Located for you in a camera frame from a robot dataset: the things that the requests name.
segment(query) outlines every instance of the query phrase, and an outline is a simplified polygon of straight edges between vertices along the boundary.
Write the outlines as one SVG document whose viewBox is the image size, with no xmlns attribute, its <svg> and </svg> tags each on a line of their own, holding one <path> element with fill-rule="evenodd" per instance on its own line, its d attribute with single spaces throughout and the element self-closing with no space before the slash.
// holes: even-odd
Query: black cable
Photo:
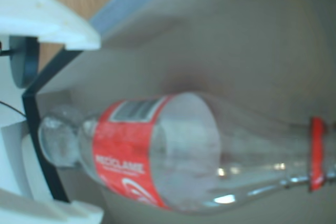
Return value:
<svg viewBox="0 0 336 224">
<path fill-rule="evenodd" d="M 0 101 L 0 104 L 2 104 L 2 105 L 4 105 L 4 106 L 6 106 L 6 107 L 8 107 L 8 108 L 10 108 L 10 109 L 12 109 L 12 110 L 14 110 L 15 112 L 19 113 L 19 114 L 22 115 L 22 116 L 26 117 L 26 115 L 25 115 L 24 113 L 22 113 L 20 110 L 18 110 L 18 109 L 16 109 L 16 108 L 14 108 L 13 106 L 10 106 L 9 104 L 7 104 L 7 103 L 5 103 L 5 102 L 2 102 L 2 101 Z"/>
</svg>

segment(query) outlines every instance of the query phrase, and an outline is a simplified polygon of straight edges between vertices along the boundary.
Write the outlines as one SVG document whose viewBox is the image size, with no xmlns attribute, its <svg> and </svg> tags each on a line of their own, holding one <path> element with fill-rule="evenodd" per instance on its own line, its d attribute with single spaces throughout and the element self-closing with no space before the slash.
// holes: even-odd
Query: red bottle label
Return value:
<svg viewBox="0 0 336 224">
<path fill-rule="evenodd" d="M 155 189 L 150 144 L 155 122 L 172 98 L 121 101 L 101 116 L 93 137 L 97 173 L 117 194 L 168 208 Z"/>
</svg>

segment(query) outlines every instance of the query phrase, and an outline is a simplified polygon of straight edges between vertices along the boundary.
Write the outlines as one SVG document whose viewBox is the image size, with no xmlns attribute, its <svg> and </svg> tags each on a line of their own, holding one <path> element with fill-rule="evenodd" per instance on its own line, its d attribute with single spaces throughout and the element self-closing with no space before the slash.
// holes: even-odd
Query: white label section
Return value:
<svg viewBox="0 0 336 224">
<path fill-rule="evenodd" d="M 110 122 L 148 123 L 166 97 L 142 101 L 125 101 L 111 114 Z"/>
</svg>

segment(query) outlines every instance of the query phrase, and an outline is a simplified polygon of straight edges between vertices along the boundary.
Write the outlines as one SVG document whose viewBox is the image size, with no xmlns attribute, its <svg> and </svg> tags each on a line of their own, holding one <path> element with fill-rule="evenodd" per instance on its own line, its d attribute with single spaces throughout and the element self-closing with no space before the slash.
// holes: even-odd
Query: clear plastic bottle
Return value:
<svg viewBox="0 0 336 224">
<path fill-rule="evenodd" d="M 307 125 L 279 122 L 206 93 L 121 101 L 82 118 L 69 106 L 43 118 L 45 157 L 166 209 L 208 214 L 297 185 L 315 190 L 335 179 L 332 129 L 316 163 L 309 119 Z"/>
</svg>

